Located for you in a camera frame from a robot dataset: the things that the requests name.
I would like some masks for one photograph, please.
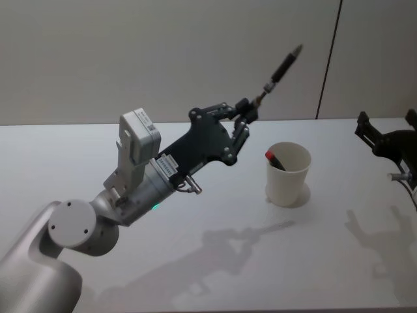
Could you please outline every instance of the gray robot arm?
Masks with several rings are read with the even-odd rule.
[[[121,116],[117,168],[92,201],[53,202],[26,227],[0,261],[0,312],[69,313],[81,294],[82,279],[57,260],[63,248],[101,256],[117,243],[119,226],[129,226],[174,191],[202,190],[192,175],[219,160],[228,166],[249,136],[263,97],[270,93],[300,53],[290,53],[262,94],[235,107],[219,104],[189,112],[190,130],[163,151],[161,136],[145,111]],[[229,137],[220,123],[235,121]]]

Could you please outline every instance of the white tabletop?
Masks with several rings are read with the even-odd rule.
[[[407,127],[373,123],[381,132]],[[157,126],[162,147],[188,129]],[[121,228],[105,256],[62,253],[84,281],[75,312],[417,305],[417,214],[386,178],[394,163],[373,156],[355,128],[352,119],[252,124],[235,166],[213,162],[195,175],[201,195],[172,195]],[[117,164],[117,131],[0,127],[0,254],[43,204],[102,190]],[[301,207],[266,201],[264,153],[281,141],[312,155],[311,196]]]

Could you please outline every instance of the pen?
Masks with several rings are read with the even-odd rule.
[[[259,95],[255,100],[255,106],[258,108],[261,105],[262,99],[269,94],[272,90],[274,90],[276,84],[283,78],[285,73],[288,71],[291,65],[297,60],[298,55],[302,50],[302,44],[297,46],[287,57],[284,59],[283,63],[281,63],[280,67],[277,68],[275,73],[271,76],[271,80],[265,84],[263,87],[263,92]]]

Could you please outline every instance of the cable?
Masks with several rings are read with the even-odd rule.
[[[185,184],[185,182],[183,182],[183,183],[179,184],[179,185],[176,187],[176,189],[175,189],[175,190],[176,190],[176,191],[179,191],[179,192],[186,192],[186,193],[188,193],[188,194],[191,194],[192,192],[194,192],[193,188],[183,189],[185,186],[186,186],[186,184]]]
[[[397,181],[397,182],[402,184],[405,190],[409,193],[412,204],[414,204],[414,207],[416,208],[416,211],[417,211],[417,203],[414,201],[414,198],[412,197],[412,192],[410,191],[410,189],[407,187],[407,185],[403,181]]]

